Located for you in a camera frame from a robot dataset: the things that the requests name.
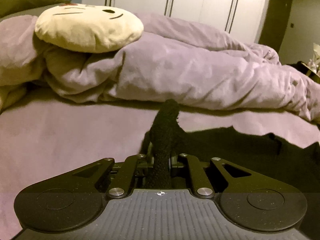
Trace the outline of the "black knit sweater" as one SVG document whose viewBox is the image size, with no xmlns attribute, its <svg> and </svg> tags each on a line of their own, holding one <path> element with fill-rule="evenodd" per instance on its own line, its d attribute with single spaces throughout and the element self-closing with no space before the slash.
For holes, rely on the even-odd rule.
<svg viewBox="0 0 320 240">
<path fill-rule="evenodd" d="M 185 132 L 177 122 L 179 111 L 175 100 L 162 103 L 142 142 L 144 154 L 153 146 L 156 170 L 149 178 L 151 186 L 169 185 L 171 155 L 191 154 L 204 162 L 220 157 L 302 191 L 308 209 L 300 228 L 311 239 L 319 239 L 318 142 L 300 148 L 273 133 L 248 135 L 233 127 Z"/>
</svg>

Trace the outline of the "purple fleece bed sheet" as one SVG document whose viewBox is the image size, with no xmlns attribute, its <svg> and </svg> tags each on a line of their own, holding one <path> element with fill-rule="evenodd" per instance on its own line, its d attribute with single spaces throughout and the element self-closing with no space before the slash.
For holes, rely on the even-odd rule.
<svg viewBox="0 0 320 240">
<path fill-rule="evenodd" d="M 27 94 L 1 114 L 1 239 L 21 230 L 14 199 L 26 186 L 105 157 L 124 161 L 139 152 L 160 105 L 118 101 L 80 105 L 47 88 Z M 234 127 L 252 135 L 273 133 L 305 148 L 319 128 L 282 111 L 208 111 L 181 107 L 185 131 Z"/>
</svg>

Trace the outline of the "small side table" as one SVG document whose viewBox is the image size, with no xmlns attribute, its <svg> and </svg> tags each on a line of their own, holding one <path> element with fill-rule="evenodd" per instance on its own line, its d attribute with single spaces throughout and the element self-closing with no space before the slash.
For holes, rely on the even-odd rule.
<svg viewBox="0 0 320 240">
<path fill-rule="evenodd" d="M 298 61 L 297 63 L 289 64 L 289 66 L 295 68 L 299 72 L 303 73 L 316 83 L 320 84 L 320 78 L 319 75 L 314 73 L 304 62 Z"/>
</svg>

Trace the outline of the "white bouquet decoration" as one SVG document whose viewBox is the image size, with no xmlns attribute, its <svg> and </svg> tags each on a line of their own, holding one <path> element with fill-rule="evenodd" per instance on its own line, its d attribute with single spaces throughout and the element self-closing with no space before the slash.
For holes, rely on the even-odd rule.
<svg viewBox="0 0 320 240">
<path fill-rule="evenodd" d="M 313 43 L 313 56 L 308 62 L 308 67 L 314 72 L 319 72 L 319 62 L 320 62 L 320 45 Z"/>
</svg>

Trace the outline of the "purple crumpled duvet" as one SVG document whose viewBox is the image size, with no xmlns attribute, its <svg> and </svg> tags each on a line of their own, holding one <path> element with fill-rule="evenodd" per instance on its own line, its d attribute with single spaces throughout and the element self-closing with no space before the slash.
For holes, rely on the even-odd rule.
<svg viewBox="0 0 320 240">
<path fill-rule="evenodd" d="M 1 86 L 38 81 L 77 103 L 141 100 L 210 110 L 283 109 L 319 122 L 319 84 L 276 51 L 214 27 L 139 14 L 144 33 L 118 51 L 79 53 L 39 40 L 31 15 L 1 22 Z"/>
</svg>

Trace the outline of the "cream cat face pillow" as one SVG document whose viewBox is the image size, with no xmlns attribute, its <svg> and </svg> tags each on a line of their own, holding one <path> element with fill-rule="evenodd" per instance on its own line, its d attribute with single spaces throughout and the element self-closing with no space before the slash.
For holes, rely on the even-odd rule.
<svg viewBox="0 0 320 240">
<path fill-rule="evenodd" d="M 82 53 L 106 53 L 138 40 L 142 21 L 124 9 L 102 5 L 63 4 L 45 10 L 35 23 L 44 42 Z"/>
</svg>

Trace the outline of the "dark wooden door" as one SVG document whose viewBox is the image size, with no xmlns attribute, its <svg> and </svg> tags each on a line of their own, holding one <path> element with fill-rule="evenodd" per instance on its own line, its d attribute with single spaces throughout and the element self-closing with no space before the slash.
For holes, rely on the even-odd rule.
<svg viewBox="0 0 320 240">
<path fill-rule="evenodd" d="M 269 0 L 267 14 L 261 31 L 259 44 L 273 48 L 279 52 L 293 0 Z"/>
</svg>

